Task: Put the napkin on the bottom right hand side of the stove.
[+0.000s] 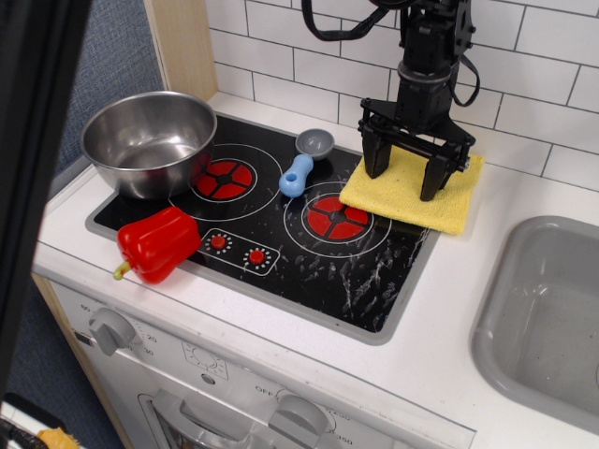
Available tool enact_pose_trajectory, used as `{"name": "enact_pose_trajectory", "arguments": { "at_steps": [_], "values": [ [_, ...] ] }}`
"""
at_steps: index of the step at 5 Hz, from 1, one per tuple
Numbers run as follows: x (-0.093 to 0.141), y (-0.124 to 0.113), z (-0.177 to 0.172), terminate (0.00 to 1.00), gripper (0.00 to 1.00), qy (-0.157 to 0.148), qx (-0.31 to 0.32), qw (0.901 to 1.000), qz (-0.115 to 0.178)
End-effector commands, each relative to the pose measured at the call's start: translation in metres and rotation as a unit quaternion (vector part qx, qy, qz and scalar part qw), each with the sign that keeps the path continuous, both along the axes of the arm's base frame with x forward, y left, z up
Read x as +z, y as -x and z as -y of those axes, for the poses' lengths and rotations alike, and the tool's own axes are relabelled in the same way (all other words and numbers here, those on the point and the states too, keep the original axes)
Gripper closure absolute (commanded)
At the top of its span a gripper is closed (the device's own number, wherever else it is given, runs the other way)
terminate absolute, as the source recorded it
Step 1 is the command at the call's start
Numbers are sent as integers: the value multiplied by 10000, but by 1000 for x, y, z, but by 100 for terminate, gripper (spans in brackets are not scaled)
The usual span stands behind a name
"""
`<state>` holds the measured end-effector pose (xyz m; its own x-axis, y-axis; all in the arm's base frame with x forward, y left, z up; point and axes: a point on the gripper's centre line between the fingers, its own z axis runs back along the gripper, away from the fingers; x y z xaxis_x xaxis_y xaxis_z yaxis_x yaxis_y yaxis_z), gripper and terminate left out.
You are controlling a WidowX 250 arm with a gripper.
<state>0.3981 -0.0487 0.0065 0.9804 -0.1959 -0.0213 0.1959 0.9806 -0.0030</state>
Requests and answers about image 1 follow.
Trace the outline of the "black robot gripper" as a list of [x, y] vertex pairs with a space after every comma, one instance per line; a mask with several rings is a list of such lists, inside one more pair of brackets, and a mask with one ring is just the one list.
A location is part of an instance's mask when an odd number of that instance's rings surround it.
[[420, 200], [432, 201], [451, 175], [469, 165], [475, 138], [449, 117], [452, 105], [467, 107], [475, 96], [462, 102], [455, 87], [460, 65], [453, 63], [436, 73], [424, 74], [398, 66], [400, 87], [392, 101], [364, 98], [358, 131], [366, 173], [379, 177], [389, 165], [391, 146], [398, 145], [429, 161], [425, 166]]

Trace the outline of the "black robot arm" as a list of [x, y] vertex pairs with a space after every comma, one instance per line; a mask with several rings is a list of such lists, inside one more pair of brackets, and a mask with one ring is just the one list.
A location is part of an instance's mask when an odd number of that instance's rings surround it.
[[460, 101], [456, 83], [461, 65], [472, 63], [464, 53], [472, 46], [475, 27], [468, 1], [386, 2], [401, 16], [403, 57], [394, 102], [366, 98], [358, 130], [366, 173], [373, 179], [389, 167], [391, 149], [426, 158], [420, 198], [434, 199], [451, 175], [469, 164], [475, 138], [456, 125], [452, 106]]

